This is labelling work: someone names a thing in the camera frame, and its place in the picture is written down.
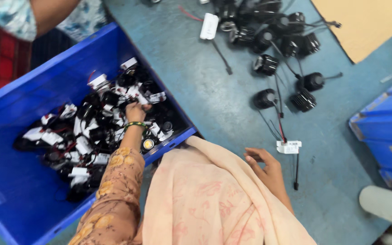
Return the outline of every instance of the bracelet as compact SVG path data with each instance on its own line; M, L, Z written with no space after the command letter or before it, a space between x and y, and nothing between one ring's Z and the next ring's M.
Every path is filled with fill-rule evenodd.
M142 126L144 127L146 130L148 129L148 126L146 126L146 124L142 123L142 122L130 122L127 125L125 125L125 128L123 129L123 131L126 131L128 129L129 126L132 125L137 125L137 126Z

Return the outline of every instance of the cardboard sheet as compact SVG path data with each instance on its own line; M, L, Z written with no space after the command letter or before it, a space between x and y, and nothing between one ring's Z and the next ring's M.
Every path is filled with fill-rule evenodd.
M358 63L392 37L392 0L312 0L349 58Z

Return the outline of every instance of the floral sleeve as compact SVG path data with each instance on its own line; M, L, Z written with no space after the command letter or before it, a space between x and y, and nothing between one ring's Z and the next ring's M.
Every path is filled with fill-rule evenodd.
M69 245L127 245L134 241L140 220L139 196L144 160L128 147L110 157L96 192Z

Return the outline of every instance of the white cylinder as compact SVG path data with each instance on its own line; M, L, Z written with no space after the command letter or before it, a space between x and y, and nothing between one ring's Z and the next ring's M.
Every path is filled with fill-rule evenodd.
M392 222L392 191L369 185L359 194L359 203L367 212Z

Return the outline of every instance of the concrete floor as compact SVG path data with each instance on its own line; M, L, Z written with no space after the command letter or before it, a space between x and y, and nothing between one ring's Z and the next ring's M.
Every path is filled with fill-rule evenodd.
M388 227L358 205L364 186L383 182L371 153L350 132L347 120L392 85L378 82L392 73L392 38L353 65L329 31L317 34L321 50L303 61L304 72L345 75L313 93L318 102L315 109L295 113L284 108L287 137L303 142L300 189L294 191L294 157L276 152L267 126L249 106L256 92L275 88L274 81L252 75L250 65L256 55L229 46L227 35L218 33L217 44L234 72L227 75L213 46L199 39L201 24L177 8L181 4L202 16L212 12L211 6L199 6L196 0L164 0L154 6L143 1L105 3L208 141L240 156L244 147L262 147L280 160L297 218L318 244L368 245ZM319 18L309 1L295 2L288 13L295 11L303 12L308 22ZM280 92L286 98L291 87L281 86ZM264 110L263 115L275 121L274 110ZM71 225L49 244L67 244L75 228Z

